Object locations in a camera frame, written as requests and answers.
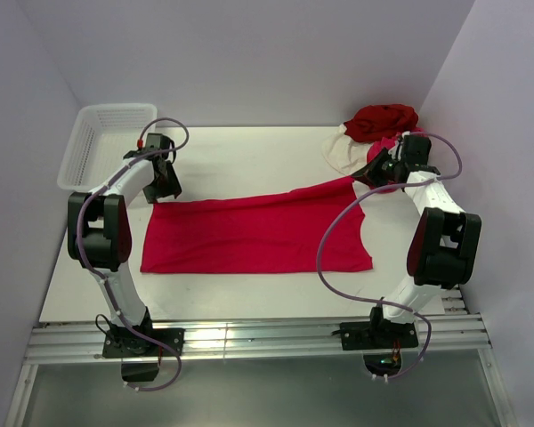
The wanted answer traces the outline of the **bright red t-shirt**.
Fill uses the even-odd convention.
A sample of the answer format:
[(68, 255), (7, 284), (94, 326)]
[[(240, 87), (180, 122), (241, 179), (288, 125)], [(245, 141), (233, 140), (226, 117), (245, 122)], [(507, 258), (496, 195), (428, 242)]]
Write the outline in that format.
[(348, 177), (286, 193), (154, 206), (140, 271), (149, 274), (287, 274), (362, 272), (373, 261), (361, 239), (365, 215), (352, 209), (333, 229), (322, 260), (320, 241), (355, 200)]

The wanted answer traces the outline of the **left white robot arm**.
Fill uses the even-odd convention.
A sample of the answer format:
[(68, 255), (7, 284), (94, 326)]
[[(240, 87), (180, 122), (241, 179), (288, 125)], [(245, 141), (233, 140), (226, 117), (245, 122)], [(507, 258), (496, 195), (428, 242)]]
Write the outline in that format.
[(162, 133), (142, 136), (137, 149), (104, 183), (68, 200), (68, 253), (89, 271), (109, 306), (106, 344), (127, 357), (161, 352), (149, 309), (136, 290), (128, 259), (133, 238), (127, 207), (143, 194), (149, 204), (178, 197), (174, 141)]

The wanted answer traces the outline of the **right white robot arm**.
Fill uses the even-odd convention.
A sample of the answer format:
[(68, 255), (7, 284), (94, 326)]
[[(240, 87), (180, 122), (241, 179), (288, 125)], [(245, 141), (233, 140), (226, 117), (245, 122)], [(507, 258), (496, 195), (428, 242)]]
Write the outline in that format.
[(468, 282), (473, 272), (481, 217), (467, 213), (447, 192), (444, 182), (458, 174), (444, 176), (429, 164), (431, 136), (405, 132), (393, 149), (380, 149), (352, 174), (371, 189), (404, 184), (402, 191), (420, 215), (408, 250), (406, 276), (386, 298), (388, 303), (377, 304), (369, 315), (367, 337), (379, 347), (396, 340), (403, 346), (417, 346), (416, 313), (433, 297)]

